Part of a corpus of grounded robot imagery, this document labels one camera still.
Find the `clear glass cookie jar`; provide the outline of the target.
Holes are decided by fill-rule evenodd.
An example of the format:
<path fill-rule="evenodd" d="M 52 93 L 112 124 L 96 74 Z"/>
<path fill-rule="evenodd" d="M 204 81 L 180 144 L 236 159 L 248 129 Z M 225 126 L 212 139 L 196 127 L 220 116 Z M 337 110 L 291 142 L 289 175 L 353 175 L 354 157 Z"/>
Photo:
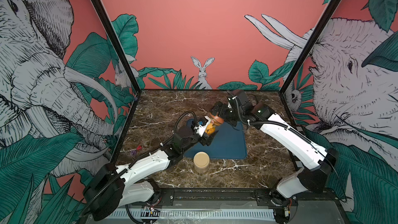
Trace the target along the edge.
<path fill-rule="evenodd" d="M 217 121 L 214 121 L 214 120 L 210 120 L 208 123 L 207 123 L 207 126 L 206 126 L 206 129 L 205 129 L 205 133 L 207 134 L 207 135 L 212 135 L 213 133 L 215 133 L 216 132 L 216 127 L 219 125 L 219 123 L 217 122 Z"/>

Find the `brown jar lid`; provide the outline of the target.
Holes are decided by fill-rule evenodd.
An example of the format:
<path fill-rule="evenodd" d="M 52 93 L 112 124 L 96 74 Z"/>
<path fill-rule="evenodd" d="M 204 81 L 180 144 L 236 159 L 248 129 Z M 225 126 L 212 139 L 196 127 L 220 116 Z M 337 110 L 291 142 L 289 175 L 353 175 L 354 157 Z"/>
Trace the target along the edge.
<path fill-rule="evenodd" d="M 216 126 L 220 126 L 224 123 L 224 119 L 219 117 L 218 115 L 214 116 L 211 113 L 208 114 L 208 117 L 211 119 L 211 123 Z"/>

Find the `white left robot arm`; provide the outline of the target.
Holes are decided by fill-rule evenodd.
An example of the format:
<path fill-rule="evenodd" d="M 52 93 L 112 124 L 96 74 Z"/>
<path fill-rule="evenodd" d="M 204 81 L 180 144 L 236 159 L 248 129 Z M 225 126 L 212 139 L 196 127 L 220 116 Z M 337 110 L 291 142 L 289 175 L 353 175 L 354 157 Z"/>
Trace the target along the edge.
<path fill-rule="evenodd" d="M 127 203 L 138 201 L 138 194 L 132 192 L 136 182 L 176 165 L 184 153 L 197 143 L 209 146 L 218 131 L 216 126 L 184 126 L 158 147 L 143 152 L 129 164 L 117 167 L 108 163 L 102 166 L 83 191 L 86 205 L 80 216 L 92 214 L 95 220 L 102 220 L 123 200 Z"/>

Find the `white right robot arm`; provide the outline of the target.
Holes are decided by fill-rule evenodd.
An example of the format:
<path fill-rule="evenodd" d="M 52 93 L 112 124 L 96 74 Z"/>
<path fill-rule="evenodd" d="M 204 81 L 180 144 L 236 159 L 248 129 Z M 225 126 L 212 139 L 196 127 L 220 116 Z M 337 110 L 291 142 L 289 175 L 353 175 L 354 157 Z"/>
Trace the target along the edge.
<path fill-rule="evenodd" d="M 214 120 L 222 120 L 230 125 L 240 122 L 262 131 L 287 148 L 303 165 L 295 173 L 282 178 L 270 191 L 273 204 L 282 206 L 293 196 L 305 191 L 322 193 L 330 175 L 335 172 L 338 152 L 311 141 L 287 124 L 268 105 L 253 105 L 244 91 L 234 90 L 228 94 L 227 104 L 217 102 L 211 108 L 210 115 Z"/>

